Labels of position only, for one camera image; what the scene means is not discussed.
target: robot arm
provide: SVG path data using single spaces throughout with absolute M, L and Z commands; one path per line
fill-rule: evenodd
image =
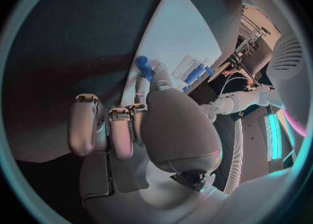
M 245 110 L 250 105 L 282 107 L 281 100 L 276 92 L 269 86 L 259 86 L 250 92 L 237 91 L 220 95 L 215 102 L 202 105 L 202 109 L 211 121 L 216 114 L 228 115 Z

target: pink light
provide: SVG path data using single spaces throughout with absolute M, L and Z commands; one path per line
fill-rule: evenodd
M 283 113 L 284 113 L 284 116 L 286 117 L 287 121 L 289 122 L 289 124 L 291 125 L 291 127 L 293 127 L 293 129 L 300 135 L 302 135 L 303 137 L 306 137 L 307 136 L 307 132 L 305 130 L 305 128 L 303 128 L 302 126 L 300 126 L 298 124 L 298 122 L 293 119 L 289 114 L 288 112 L 283 108 Z

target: cable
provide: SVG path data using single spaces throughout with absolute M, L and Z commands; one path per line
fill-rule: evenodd
M 234 77 L 234 78 L 229 79 L 228 81 L 225 82 L 224 86 L 222 87 L 222 90 L 221 90 L 221 93 L 219 94 L 219 96 L 223 93 L 225 86 L 226 86 L 230 81 L 235 80 L 235 79 L 245 79 L 245 80 L 249 80 L 248 78 L 245 78 L 245 77 Z

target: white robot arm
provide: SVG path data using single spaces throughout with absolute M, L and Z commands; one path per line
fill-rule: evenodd
M 282 107 L 281 100 L 277 92 L 270 86 L 259 86 L 250 92 L 237 91 L 233 93 L 221 94 L 215 102 L 202 105 L 202 109 L 207 117 L 214 122 L 216 114 L 228 115 L 245 110 L 250 105 Z

